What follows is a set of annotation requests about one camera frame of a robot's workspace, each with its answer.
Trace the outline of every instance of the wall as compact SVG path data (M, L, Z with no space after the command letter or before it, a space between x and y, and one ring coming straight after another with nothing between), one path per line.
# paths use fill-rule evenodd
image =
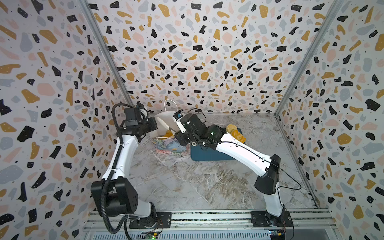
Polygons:
M0 238L80 239L121 93L74 1L0 7Z
M344 239L384 230L383 1L345 1L278 117Z
M133 99L220 113L274 112L332 2L89 1Z

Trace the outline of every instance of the black mounting plate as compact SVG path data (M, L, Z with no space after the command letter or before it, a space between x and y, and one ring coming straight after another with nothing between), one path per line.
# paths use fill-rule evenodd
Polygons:
M293 222L290 213L284 208L280 217L267 218L268 214L266 211L252 211L251 212L251 223L253 227L292 227Z
M158 221L157 229L160 230L161 228L170 228L170 221L172 219L172 212L157 212L157 219L161 220ZM141 224L140 220L134 220L133 222L129 223L130 229L143 229L146 228Z

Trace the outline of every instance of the ventilation grille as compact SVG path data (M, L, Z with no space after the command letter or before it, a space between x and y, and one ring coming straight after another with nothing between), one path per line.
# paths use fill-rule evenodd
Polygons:
M144 239L145 234L130 232L134 239ZM124 233L109 234L96 232L93 240L119 240L127 239ZM270 240L268 230L232 230L232 231L166 231L162 232L158 239L165 240L198 240L198 239L236 239L236 240Z

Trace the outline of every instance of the yellow food item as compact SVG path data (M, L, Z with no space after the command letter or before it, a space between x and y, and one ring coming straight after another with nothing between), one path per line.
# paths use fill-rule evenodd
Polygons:
M225 129L228 133L232 133L233 130L237 130L237 127L235 125L228 125Z
M231 135L241 143L244 143L246 140L246 138L237 130L232 130Z
M163 137L172 137L173 133L169 130L167 130L166 134Z

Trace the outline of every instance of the marble surface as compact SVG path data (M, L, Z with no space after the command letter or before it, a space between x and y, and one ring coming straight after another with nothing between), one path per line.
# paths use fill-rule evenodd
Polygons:
M234 124L242 130L249 146L281 157L282 169L302 186L301 190L280 189L286 208L316 208L273 116L207 115L206 125L211 124ZM263 195L254 187L256 178L254 172L236 160L196 162L190 156L157 153L147 136L136 149L129 181L140 199L153 202L161 210L265 209ZM280 185L298 187L282 171Z

